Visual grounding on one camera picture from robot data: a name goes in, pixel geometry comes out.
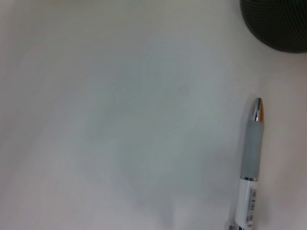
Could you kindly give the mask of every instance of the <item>pen barrel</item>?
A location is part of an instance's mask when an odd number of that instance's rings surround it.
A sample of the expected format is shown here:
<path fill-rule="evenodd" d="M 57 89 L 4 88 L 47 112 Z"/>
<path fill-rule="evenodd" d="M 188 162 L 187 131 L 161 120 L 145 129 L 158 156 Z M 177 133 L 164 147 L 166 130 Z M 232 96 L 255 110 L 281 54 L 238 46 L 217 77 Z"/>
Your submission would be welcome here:
<path fill-rule="evenodd" d="M 248 121 L 241 164 L 241 178 L 258 179 L 263 130 L 263 122 Z"/>

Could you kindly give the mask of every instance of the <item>metal pen nib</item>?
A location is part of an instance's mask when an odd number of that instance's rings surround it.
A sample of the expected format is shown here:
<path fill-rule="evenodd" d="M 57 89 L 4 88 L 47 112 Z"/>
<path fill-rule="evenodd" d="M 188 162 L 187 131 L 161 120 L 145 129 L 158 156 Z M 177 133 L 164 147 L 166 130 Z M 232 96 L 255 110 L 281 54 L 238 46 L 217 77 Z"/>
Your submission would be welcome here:
<path fill-rule="evenodd" d="M 255 100 L 249 119 L 252 121 L 263 122 L 263 105 L 261 98 Z"/>

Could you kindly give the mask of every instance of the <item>white label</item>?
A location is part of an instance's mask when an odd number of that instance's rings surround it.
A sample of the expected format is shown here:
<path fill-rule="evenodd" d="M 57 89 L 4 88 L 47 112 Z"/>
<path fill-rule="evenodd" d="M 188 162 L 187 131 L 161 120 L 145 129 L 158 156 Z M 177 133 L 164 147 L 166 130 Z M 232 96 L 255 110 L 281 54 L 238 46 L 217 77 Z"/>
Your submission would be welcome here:
<path fill-rule="evenodd" d="M 257 182 L 240 179 L 236 223 L 245 230 L 251 230 L 253 225 L 256 192 Z"/>

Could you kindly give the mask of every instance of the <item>white surface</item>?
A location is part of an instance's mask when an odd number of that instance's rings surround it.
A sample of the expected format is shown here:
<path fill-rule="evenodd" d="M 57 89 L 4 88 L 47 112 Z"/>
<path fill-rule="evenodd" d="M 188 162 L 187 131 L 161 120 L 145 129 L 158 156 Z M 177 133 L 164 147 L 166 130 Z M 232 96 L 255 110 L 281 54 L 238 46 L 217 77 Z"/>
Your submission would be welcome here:
<path fill-rule="evenodd" d="M 256 181 L 247 181 L 244 179 L 240 179 L 235 222 L 245 230 L 252 229 L 253 220 L 250 219 L 250 217 L 253 218 L 254 210 L 251 209 L 251 200 L 256 198 L 253 197 L 253 193 L 256 194 L 256 191 Z"/>
<path fill-rule="evenodd" d="M 238 2 L 1 0 L 0 229 L 223 229 L 255 96 L 254 230 L 305 229 L 307 56 Z"/>

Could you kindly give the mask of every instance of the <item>pen grip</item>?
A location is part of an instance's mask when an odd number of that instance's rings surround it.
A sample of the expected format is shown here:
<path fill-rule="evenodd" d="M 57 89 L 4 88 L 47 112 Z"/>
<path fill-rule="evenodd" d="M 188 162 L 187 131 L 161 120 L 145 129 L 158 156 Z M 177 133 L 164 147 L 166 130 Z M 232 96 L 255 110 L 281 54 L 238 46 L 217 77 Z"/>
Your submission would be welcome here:
<path fill-rule="evenodd" d="M 241 164 L 242 178 L 258 179 L 263 130 L 263 122 L 248 121 Z"/>

